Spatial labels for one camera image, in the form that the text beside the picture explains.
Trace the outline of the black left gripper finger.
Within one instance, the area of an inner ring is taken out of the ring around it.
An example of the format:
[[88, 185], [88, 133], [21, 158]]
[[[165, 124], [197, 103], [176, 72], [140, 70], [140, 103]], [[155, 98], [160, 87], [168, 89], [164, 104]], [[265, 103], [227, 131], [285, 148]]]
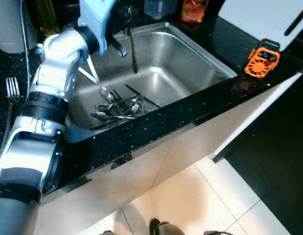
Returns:
[[128, 54], [128, 50], [126, 47], [122, 45], [119, 41], [117, 41], [114, 37], [111, 38], [111, 45], [118, 51], [120, 57], [126, 57]]
[[133, 39], [133, 30], [134, 26], [130, 25], [127, 27], [127, 35], [129, 37], [130, 45], [131, 45], [131, 57], [132, 57], [132, 67], [134, 74], [138, 73], [138, 64], [136, 59], [136, 52], [134, 47], [134, 39]]

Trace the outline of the clear plastic container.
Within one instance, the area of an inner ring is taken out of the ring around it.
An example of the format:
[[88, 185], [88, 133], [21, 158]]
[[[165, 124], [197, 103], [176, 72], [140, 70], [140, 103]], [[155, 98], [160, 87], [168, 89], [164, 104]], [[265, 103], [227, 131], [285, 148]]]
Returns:
[[144, 13], [155, 20], [176, 12], [178, 0], [144, 0]]

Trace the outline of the stainless steel sink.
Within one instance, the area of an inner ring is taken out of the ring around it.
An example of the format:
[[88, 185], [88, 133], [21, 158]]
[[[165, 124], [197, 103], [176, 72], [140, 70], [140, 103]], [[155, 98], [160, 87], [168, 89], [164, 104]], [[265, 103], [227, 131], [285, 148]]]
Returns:
[[[116, 40], [129, 51], [126, 57], [120, 57], [113, 48], [104, 54], [91, 54], [98, 83], [91, 81], [88, 64], [82, 63], [66, 119], [68, 142], [83, 141], [130, 120], [102, 121], [91, 117], [96, 111], [95, 105], [107, 103], [100, 95], [100, 87], [106, 87], [118, 99], [118, 107], [107, 114], [123, 116], [125, 101], [136, 96], [125, 87], [126, 84], [165, 107], [236, 76], [230, 67], [169, 23], [136, 27], [133, 39], [138, 64], [136, 74], [129, 37], [124, 33], [118, 34]], [[140, 116], [156, 110], [158, 108], [142, 100]]]

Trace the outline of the white cutting board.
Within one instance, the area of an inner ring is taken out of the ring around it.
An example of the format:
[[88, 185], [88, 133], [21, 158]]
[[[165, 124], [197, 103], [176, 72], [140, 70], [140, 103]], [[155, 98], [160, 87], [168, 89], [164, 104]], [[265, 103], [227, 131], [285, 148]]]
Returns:
[[284, 51], [303, 29], [303, 0], [225, 0], [219, 16], [257, 40]]

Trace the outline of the grey plastic container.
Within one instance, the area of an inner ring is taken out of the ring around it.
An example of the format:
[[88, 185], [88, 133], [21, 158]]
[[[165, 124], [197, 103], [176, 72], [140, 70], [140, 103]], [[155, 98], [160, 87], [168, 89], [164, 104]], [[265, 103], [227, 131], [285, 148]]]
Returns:
[[15, 54], [25, 51], [20, 4], [23, 4], [24, 23], [29, 50], [35, 49], [38, 38], [36, 29], [29, 16], [25, 0], [0, 0], [0, 49], [4, 53]]

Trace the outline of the orange soap pouch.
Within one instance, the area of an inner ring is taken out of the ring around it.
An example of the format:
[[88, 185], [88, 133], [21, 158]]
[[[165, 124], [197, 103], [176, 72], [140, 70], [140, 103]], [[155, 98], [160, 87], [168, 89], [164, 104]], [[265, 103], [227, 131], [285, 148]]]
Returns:
[[202, 23], [210, 0], [182, 0], [180, 21], [183, 23]]

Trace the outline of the black door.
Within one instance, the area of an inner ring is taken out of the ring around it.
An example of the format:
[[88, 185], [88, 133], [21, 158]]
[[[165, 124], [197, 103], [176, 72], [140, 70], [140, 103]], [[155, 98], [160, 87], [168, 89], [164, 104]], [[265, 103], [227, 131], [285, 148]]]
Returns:
[[303, 235], [303, 65], [262, 79], [239, 75], [221, 87], [234, 107], [263, 97], [263, 110], [213, 161], [227, 160], [291, 235]]

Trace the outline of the black chopstick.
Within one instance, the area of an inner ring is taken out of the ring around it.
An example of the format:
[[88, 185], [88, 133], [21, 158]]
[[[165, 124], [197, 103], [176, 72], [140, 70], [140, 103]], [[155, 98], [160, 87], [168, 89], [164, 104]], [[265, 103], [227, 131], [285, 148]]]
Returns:
[[149, 100], [147, 97], [145, 97], [144, 95], [140, 94], [140, 92], [136, 91], [134, 88], [130, 87], [129, 85], [126, 84], [125, 87], [127, 87], [127, 89], [129, 89], [129, 91], [131, 91], [134, 94], [136, 94], [136, 96], [138, 96], [138, 98], [141, 98], [145, 102], [152, 104], [155, 108], [161, 108], [159, 105], [157, 105], [153, 101]]

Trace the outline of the orange portable fan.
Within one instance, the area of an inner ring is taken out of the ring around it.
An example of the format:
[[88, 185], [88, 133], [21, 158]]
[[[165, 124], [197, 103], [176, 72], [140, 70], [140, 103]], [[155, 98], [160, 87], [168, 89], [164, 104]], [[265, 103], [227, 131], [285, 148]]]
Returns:
[[244, 72], [252, 77], [264, 78], [279, 64], [280, 44], [267, 38], [263, 38], [250, 52]]

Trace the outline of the silver fork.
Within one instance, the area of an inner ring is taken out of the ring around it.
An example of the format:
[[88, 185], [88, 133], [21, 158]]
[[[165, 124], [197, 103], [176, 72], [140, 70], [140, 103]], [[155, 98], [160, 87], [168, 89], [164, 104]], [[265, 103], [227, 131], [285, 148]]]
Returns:
[[19, 90], [19, 83], [16, 76], [8, 77], [5, 79], [6, 81], [6, 92], [7, 92], [7, 99], [8, 99], [8, 110], [7, 110], [7, 117], [6, 117], [6, 126], [4, 129], [4, 135], [0, 146], [0, 153], [4, 148], [4, 144], [6, 143], [10, 130], [12, 128], [12, 115], [15, 105], [20, 100], [20, 90]]
[[126, 117], [137, 117], [140, 116], [142, 112], [142, 96], [134, 96], [125, 101], [126, 110], [123, 113], [123, 116]]

